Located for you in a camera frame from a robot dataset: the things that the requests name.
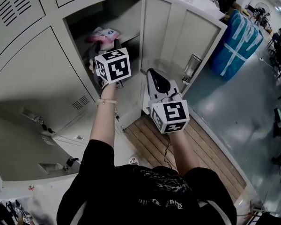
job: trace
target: pink plastic package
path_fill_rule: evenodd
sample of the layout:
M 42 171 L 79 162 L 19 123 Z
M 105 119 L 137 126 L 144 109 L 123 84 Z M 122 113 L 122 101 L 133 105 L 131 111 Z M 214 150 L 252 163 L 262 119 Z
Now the pink plastic package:
M 97 27 L 92 34 L 87 37 L 86 42 L 101 41 L 102 43 L 112 43 L 113 40 L 118 38 L 120 33 L 113 29 L 102 29 Z

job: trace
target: person's right arm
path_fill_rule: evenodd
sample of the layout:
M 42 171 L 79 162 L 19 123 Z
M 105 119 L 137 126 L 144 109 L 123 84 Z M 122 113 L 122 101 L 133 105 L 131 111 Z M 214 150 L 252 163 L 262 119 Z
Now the person's right arm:
M 197 154 L 193 151 L 184 131 L 169 133 L 169 136 L 179 174 L 183 177 L 189 170 L 200 167 Z

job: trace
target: shiny floor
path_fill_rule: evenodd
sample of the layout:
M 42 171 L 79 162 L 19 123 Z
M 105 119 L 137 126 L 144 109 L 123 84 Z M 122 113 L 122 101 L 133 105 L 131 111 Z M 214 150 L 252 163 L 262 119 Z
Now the shiny floor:
M 280 177 L 271 157 L 281 152 L 281 138 L 273 138 L 274 108 L 281 107 L 277 100 L 281 78 L 269 66 L 267 43 L 261 44 L 230 81 L 206 64 L 185 98 L 239 163 L 264 206 L 280 210 Z

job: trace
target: locker vent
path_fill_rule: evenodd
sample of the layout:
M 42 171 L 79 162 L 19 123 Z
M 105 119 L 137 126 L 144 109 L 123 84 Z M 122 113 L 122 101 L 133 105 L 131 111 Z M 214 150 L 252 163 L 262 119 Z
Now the locker vent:
M 0 17 L 5 26 L 8 26 L 17 16 L 30 8 L 29 0 L 4 0 L 0 4 Z
M 80 98 L 78 101 L 74 102 L 72 104 L 72 106 L 76 109 L 76 110 L 80 110 L 83 106 L 85 106 L 86 104 L 89 103 L 89 100 L 86 96 L 83 96 L 82 98 Z
M 42 139 L 46 142 L 46 144 L 54 146 L 53 139 L 49 136 L 41 135 Z

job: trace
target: wire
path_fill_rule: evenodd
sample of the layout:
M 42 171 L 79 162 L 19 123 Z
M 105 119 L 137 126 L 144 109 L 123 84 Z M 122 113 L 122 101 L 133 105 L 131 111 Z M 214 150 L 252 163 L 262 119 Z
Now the wire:
M 165 152 L 164 152 L 164 161 L 168 164 L 169 168 L 172 169 L 172 165 L 170 164 L 170 162 L 167 159 L 167 151 L 170 146 L 171 146 L 171 143 L 169 142 L 167 145 L 167 148 L 165 149 Z

